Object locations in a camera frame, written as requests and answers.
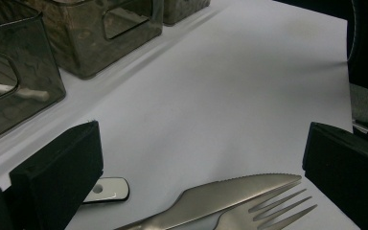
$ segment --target white stick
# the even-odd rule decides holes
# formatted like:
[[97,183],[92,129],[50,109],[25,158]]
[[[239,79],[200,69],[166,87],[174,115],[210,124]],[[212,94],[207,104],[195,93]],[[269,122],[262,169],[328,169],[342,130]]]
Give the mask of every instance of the white stick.
[[[13,88],[14,86],[11,85],[0,84],[0,94],[8,93]],[[20,88],[14,94],[19,98],[35,99],[40,102],[46,102],[50,98],[50,95],[47,91],[39,91],[29,88]]]

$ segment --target knife blade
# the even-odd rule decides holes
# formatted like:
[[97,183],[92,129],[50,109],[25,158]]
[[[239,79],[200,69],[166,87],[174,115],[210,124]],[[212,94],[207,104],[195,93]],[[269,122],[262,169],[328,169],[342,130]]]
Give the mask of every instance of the knife blade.
[[300,179],[294,174],[256,174],[197,186],[184,191],[166,211],[116,230],[171,229],[273,190],[297,185]]

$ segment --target white handle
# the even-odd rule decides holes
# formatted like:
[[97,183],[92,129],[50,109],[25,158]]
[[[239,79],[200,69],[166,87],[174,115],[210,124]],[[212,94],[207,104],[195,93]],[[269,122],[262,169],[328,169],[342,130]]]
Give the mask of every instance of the white handle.
[[84,203],[127,200],[128,197],[129,186],[125,179],[120,177],[100,178]]
[[[8,93],[14,88],[11,85],[0,84],[0,94]],[[35,99],[40,102],[46,102],[50,99],[50,95],[47,91],[33,90],[29,88],[20,88],[14,93],[17,97],[23,99]]]

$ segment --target utensil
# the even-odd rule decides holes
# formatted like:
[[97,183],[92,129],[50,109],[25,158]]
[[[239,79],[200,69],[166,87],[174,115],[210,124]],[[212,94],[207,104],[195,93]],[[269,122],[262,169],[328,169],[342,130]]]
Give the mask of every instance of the utensil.
[[129,198],[129,185],[121,177],[100,178],[83,204],[125,201]]
[[168,210],[117,230],[171,229],[271,191],[291,188],[300,179],[293,174],[257,174],[201,185],[184,191]]
[[268,216],[264,216],[264,214],[266,214],[268,211],[272,210],[273,208],[281,204],[284,204],[286,201],[292,199],[293,197],[305,191],[305,190],[299,191],[285,198],[282,198],[278,201],[272,202],[271,204],[268,204],[265,207],[260,207],[264,202],[272,199],[275,196],[278,196],[279,194],[285,192],[288,189],[289,187],[284,187],[275,190],[272,193],[260,195],[259,197],[252,198],[251,200],[246,201],[245,203],[240,204],[235,208],[226,211],[219,217],[218,225],[215,228],[215,230],[257,230],[257,229],[279,230],[295,222],[300,217],[307,214],[317,206],[312,205],[311,207],[304,209],[303,211],[300,211],[288,218],[284,218],[283,220],[277,221],[274,224],[269,224],[268,226],[263,227],[264,224],[269,223],[270,221],[276,219],[277,217],[286,213],[290,209],[296,207],[297,205],[311,198],[310,196],[306,197],[295,203],[290,204],[286,208],[283,208],[275,213],[272,213]]
[[[13,89],[12,85],[0,84],[0,94],[8,93]],[[46,102],[50,99],[50,94],[47,91],[33,90],[27,87],[20,88],[14,94],[19,98],[35,99],[40,102]]]

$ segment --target fork tines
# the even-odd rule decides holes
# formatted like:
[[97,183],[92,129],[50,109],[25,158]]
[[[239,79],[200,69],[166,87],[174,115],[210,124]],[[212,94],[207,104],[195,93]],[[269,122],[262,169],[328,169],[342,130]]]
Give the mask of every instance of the fork tines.
[[288,212],[289,210],[293,209],[294,207],[300,205],[301,203],[307,201],[311,198],[311,196],[303,198],[297,202],[290,204],[289,206],[276,211],[272,214],[268,215],[268,212],[275,207],[284,204],[286,201],[294,198],[295,196],[300,195],[301,193],[305,192],[306,190],[298,191],[294,194],[288,195],[282,199],[279,199],[275,202],[272,202],[266,206],[267,201],[272,199],[275,196],[278,196],[285,191],[291,189],[292,187],[296,186],[297,184],[287,185],[283,188],[268,192],[266,194],[260,195],[256,198],[252,198],[244,203],[236,206],[235,208],[223,213],[219,217],[218,226],[216,230],[223,230],[223,229],[232,229],[232,230],[254,230],[254,229],[264,229],[264,230],[279,230],[283,229],[286,226],[290,225],[291,223],[298,220],[303,215],[310,212],[314,209],[317,205],[312,205],[311,207],[304,209],[288,218],[284,218],[280,221],[277,221],[273,224],[270,222],[275,220],[280,215]]

